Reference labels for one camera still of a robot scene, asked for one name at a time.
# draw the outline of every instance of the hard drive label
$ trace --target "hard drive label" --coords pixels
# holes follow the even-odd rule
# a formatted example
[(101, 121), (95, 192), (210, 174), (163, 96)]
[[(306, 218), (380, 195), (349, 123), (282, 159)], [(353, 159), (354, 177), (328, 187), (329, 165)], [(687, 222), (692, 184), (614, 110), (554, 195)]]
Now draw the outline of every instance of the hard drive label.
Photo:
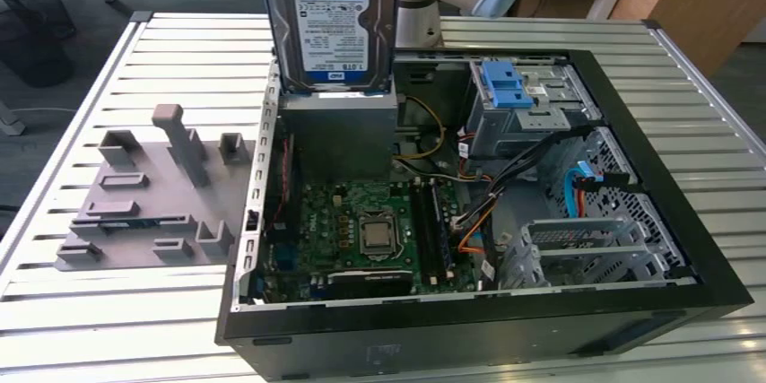
[(304, 67), (318, 81), (353, 81), (368, 70), (370, 0), (297, 0)]

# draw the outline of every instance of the wire bundle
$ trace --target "wire bundle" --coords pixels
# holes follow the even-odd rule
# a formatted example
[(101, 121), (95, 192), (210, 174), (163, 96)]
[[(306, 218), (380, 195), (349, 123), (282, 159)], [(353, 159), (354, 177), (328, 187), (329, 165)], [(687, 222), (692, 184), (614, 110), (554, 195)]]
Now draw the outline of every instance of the wire bundle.
[(484, 222), (488, 220), (490, 213), (497, 207), (497, 200), (498, 197), (505, 192), (505, 185), (508, 184), (508, 182), (512, 181), (514, 178), (517, 178), (517, 176), (521, 173), (524, 173), (526, 170), (529, 170), (538, 164), (540, 159), (542, 159), (546, 152), (564, 139), (573, 138), (576, 136), (585, 136), (590, 134), (592, 131), (593, 126), (578, 126), (574, 127), (572, 130), (556, 132), (549, 136), (546, 136), (544, 139), (541, 139), (537, 143), (534, 143), (524, 152), (521, 152), (517, 155), (517, 157), (514, 157), (510, 160), (505, 168), (501, 170), (501, 173), (490, 182), (490, 185), (488, 186), (485, 196), (481, 202), (477, 205), (474, 205), (473, 208), (456, 220), (454, 224), (460, 226), (478, 214), (482, 215), (477, 219), (477, 222), (472, 225), (469, 233), (464, 236), (464, 239), (458, 246), (461, 252), (482, 253), (482, 251), (478, 250), (477, 248), (466, 248), (466, 244), (469, 243), (470, 235), (473, 235), (473, 233), (482, 227)]

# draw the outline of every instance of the yellow wire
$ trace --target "yellow wire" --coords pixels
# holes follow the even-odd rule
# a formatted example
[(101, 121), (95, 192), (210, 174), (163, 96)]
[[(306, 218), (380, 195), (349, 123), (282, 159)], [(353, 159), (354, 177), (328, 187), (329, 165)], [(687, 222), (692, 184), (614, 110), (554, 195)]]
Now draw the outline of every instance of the yellow wire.
[(429, 150), (428, 152), (420, 152), (417, 154), (398, 154), (394, 156), (394, 159), (397, 160), (412, 160), (412, 159), (422, 159), (424, 157), (430, 156), (432, 154), (434, 154), (440, 148), (442, 148), (442, 143), (445, 142), (445, 127), (442, 126), (442, 120), (440, 119), (440, 116), (436, 114), (434, 110), (429, 108), (429, 106), (424, 103), (422, 100), (420, 100), (418, 98), (416, 98), (414, 96), (408, 96), (408, 99), (412, 100), (413, 102), (416, 102), (418, 105), (421, 105), (421, 107), (429, 112), (429, 114), (432, 114), (432, 117), (434, 118), (437, 124), (440, 125), (440, 142), (437, 143), (436, 147)]

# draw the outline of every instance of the ram slot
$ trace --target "ram slot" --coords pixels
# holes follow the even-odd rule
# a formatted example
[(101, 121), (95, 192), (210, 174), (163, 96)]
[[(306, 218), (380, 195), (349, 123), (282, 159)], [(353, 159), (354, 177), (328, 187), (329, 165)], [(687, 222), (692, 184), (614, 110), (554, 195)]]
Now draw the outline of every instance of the ram slot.
[(438, 244), (438, 226), (432, 186), (428, 184), (413, 184), (410, 186), (410, 199), (416, 243), (421, 261), (421, 277), (424, 284), (438, 284), (440, 281), (446, 279), (448, 273)]
[(434, 201), (434, 209), (436, 209), (436, 222), (437, 222), (437, 243), (438, 243), (438, 253), (442, 256), (442, 263), (445, 264), (445, 274), (448, 278), (453, 278), (453, 254), (450, 253), (450, 232), (448, 229), (449, 220), (446, 216), (442, 214), (442, 202), (441, 199), (441, 190), (440, 185), (433, 181), (432, 182), (432, 199)]

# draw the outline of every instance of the white label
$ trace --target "white label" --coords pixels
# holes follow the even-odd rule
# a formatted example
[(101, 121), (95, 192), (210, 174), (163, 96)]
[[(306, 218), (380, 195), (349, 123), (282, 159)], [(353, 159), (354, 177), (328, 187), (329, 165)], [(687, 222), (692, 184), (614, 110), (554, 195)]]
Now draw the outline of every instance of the white label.
[(321, 99), (372, 99), (382, 98), (382, 94), (365, 95), (360, 91), (325, 91), (318, 93)]
[(458, 143), (458, 153), (460, 157), (469, 159), (469, 145), (466, 143)]
[(328, 72), (329, 81), (368, 70), (369, 35), (360, 17), (369, 6), (370, 0), (297, 0), (304, 67)]
[(482, 262), (482, 272), (494, 281), (494, 266), (486, 260)]
[(528, 87), (528, 94), (546, 94), (545, 87)]

